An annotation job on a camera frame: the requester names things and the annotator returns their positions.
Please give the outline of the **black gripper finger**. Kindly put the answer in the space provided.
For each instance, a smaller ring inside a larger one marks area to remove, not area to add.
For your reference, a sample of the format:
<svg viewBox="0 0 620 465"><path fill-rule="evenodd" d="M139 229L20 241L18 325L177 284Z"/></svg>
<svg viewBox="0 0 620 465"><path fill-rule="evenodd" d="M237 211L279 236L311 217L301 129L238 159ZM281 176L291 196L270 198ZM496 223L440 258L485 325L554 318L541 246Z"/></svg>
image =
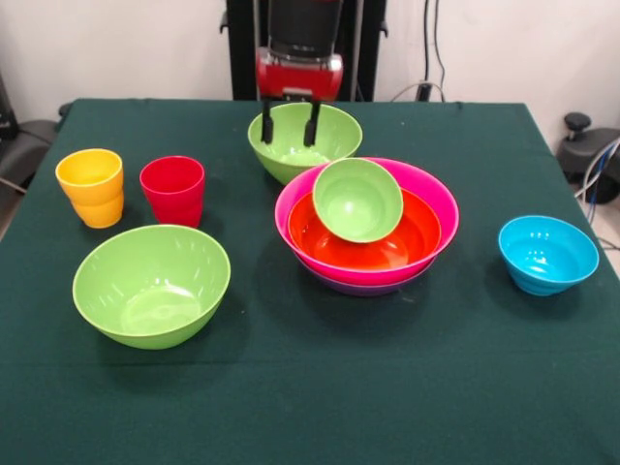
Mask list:
<svg viewBox="0 0 620 465"><path fill-rule="evenodd" d="M262 132L261 132L261 142L265 144L271 144L273 140L273 128L274 123L271 117L271 98L264 98L262 100L263 108L261 113L262 118Z"/></svg>
<svg viewBox="0 0 620 465"><path fill-rule="evenodd" d="M305 124L303 143L305 146L313 146L316 143L318 119L321 109L320 101L311 103L310 117Z"/></svg>

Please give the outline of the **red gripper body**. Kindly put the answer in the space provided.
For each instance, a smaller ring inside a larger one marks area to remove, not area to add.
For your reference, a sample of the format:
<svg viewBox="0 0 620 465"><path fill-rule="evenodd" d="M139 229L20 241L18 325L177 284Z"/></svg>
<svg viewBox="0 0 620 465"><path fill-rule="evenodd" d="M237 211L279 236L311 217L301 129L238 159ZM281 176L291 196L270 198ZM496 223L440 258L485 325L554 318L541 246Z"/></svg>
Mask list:
<svg viewBox="0 0 620 465"><path fill-rule="evenodd" d="M313 101L334 101L344 74L340 54L326 60L294 61L279 57L267 47L256 51L256 78L264 98L297 96Z"/></svg>

